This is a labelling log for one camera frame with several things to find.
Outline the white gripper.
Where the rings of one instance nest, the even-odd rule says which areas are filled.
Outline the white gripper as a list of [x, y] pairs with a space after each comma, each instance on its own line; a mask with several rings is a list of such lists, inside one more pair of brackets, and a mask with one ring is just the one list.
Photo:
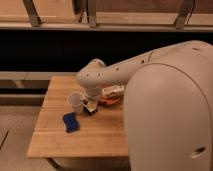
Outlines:
[[97, 109], [97, 106], [98, 106], [97, 101], [100, 99], [100, 97], [102, 95], [102, 89], [101, 88], [86, 88], [85, 92], [87, 94], [87, 97], [90, 99], [87, 101], [85, 108], [89, 111], [93, 111], [93, 110]]

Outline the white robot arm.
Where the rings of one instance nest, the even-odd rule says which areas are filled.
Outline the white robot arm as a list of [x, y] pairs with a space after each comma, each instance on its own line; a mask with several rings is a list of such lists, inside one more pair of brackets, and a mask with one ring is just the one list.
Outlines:
[[213, 171], [213, 45], [192, 40], [77, 74], [92, 99], [125, 87], [124, 127], [131, 171]]

